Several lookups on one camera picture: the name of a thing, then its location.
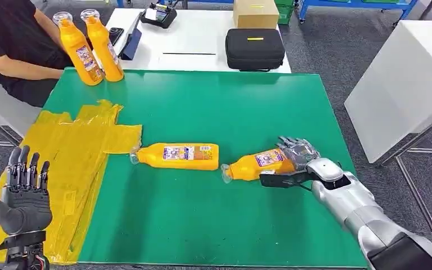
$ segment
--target black carrying case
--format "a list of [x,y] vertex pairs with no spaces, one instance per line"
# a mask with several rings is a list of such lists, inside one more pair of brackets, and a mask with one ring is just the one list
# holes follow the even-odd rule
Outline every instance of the black carrying case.
[[285,50],[276,29],[230,29],[226,56],[231,69],[268,71],[279,68]]

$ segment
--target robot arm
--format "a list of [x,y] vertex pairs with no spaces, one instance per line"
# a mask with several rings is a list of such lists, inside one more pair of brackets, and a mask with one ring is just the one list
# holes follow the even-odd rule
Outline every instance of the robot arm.
[[38,174],[39,154],[34,153],[27,168],[29,150],[29,146],[13,150],[7,166],[7,182],[2,189],[0,226],[11,235],[0,244],[0,250],[7,249],[6,270],[49,269],[43,255],[43,241],[44,230],[52,220],[47,191],[50,164],[44,162]]
[[[292,161],[294,156],[299,157],[299,162],[293,161],[298,171],[288,175],[261,174],[262,185],[291,187],[313,180],[312,194],[357,240],[371,269],[432,270],[432,243],[388,218],[357,177],[331,160],[314,155],[317,152],[305,140],[283,141],[285,144],[279,147],[286,157]],[[306,164],[301,165],[301,156],[306,157]]]

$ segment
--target white chair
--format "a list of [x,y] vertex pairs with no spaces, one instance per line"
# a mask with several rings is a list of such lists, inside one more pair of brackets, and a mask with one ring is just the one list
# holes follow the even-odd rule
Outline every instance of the white chair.
[[41,108],[30,106],[10,96],[0,85],[0,133],[3,131],[1,126],[8,125],[18,135],[24,137],[40,111]]

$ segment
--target cardboard box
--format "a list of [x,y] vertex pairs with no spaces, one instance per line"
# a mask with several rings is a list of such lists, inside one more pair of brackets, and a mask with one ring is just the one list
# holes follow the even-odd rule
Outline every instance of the cardboard box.
[[274,29],[279,11],[274,0],[235,0],[233,19],[237,28]]

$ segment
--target person's arm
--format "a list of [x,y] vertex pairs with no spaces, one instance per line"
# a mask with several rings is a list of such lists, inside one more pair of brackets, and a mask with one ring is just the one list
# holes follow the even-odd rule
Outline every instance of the person's arm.
[[51,37],[51,39],[58,44],[62,50],[65,51],[64,45],[62,44],[62,41],[60,40],[60,30],[57,25],[53,23],[51,19],[49,19],[42,11],[35,9],[34,18],[37,21],[37,23],[44,29],[44,31]]
[[26,80],[58,79],[63,72],[60,69],[10,59],[7,55],[0,56],[0,73],[4,76]]

